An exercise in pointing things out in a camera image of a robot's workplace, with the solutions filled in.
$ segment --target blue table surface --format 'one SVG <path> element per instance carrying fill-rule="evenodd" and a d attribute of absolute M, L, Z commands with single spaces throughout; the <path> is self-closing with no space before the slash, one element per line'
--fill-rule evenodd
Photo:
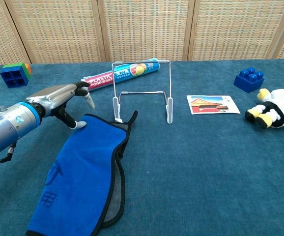
<path fill-rule="evenodd" d="M 172 124 L 166 123 L 162 96 L 121 99 L 124 121 L 139 112 L 122 159 L 125 210 L 99 235 L 284 235 L 284 127 L 260 130 L 245 121 L 245 111 L 259 102 L 257 91 L 246 93 L 233 82 L 250 66 L 264 72 L 263 88 L 284 88 L 284 59 L 181 61 L 172 62 Z M 0 76 L 0 106 L 108 71 L 111 63 L 31 68 L 25 87 L 7 88 Z M 117 85 L 117 93 L 154 90 L 168 92 L 168 65 Z M 230 95 L 241 114 L 191 115 L 186 95 L 194 94 Z M 113 121 L 113 87 L 91 95 L 94 110 L 74 97 L 70 115 L 92 113 Z M 12 161 L 0 164 L 0 236 L 25 235 L 47 172 L 71 133 L 60 120 L 46 118 L 18 141 Z"/>

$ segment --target penguin toy's yellow feet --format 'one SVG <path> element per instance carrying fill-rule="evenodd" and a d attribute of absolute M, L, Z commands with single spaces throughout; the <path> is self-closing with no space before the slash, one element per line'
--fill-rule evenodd
<path fill-rule="evenodd" d="M 269 128 L 273 123 L 272 118 L 266 113 L 258 115 L 255 121 L 256 124 L 262 129 Z"/>
<path fill-rule="evenodd" d="M 260 112 L 256 109 L 249 109 L 245 113 L 245 118 L 249 122 L 254 122 L 255 118 L 260 115 Z"/>

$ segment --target postcard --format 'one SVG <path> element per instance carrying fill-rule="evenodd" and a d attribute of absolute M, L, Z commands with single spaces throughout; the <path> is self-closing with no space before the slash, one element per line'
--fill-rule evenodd
<path fill-rule="evenodd" d="M 231 96 L 187 95 L 191 114 L 240 114 Z"/>

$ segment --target metal display stand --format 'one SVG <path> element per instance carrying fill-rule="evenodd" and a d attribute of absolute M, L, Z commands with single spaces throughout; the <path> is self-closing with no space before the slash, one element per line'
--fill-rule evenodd
<path fill-rule="evenodd" d="M 130 61 L 130 62 L 122 62 L 122 61 L 115 61 L 112 63 L 112 76 L 113 76 L 113 84 L 114 84 L 114 97 L 113 97 L 113 105 L 114 105 L 114 119 L 117 122 L 122 123 L 122 119 L 120 118 L 120 99 L 122 95 L 134 95 L 134 94 L 163 94 L 164 99 L 165 99 L 165 108 L 166 108 L 166 113 L 167 113 L 167 123 L 171 124 L 172 123 L 172 107 L 173 107 L 173 99 L 171 97 L 171 62 L 169 60 L 157 60 L 157 61 L 152 61 L 152 63 L 169 63 L 169 71 L 170 71 L 170 77 L 169 77 L 169 89 L 170 89 L 170 94 L 169 97 L 167 98 L 166 94 L 164 91 L 142 91 L 142 92 L 127 92 L 127 91 L 122 91 L 119 95 L 119 98 L 117 97 L 116 94 L 116 85 L 114 81 L 114 67 L 118 65 L 123 65 L 123 64 L 138 64 L 138 63 L 150 63 L 149 60 L 144 60 L 144 61 Z"/>

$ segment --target black cable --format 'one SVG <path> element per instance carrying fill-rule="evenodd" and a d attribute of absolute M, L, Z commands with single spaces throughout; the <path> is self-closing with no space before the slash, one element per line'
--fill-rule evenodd
<path fill-rule="evenodd" d="M 11 150 L 11 148 L 13 149 L 14 151 L 14 148 L 16 147 L 16 142 L 14 142 L 13 144 L 10 145 L 10 149 L 8 150 L 8 154 L 6 155 L 5 158 L 1 159 L 0 160 L 0 163 L 3 163 L 3 162 L 7 162 L 7 161 L 11 161 L 12 159 L 12 156 L 13 156 L 13 152 L 9 152 Z"/>

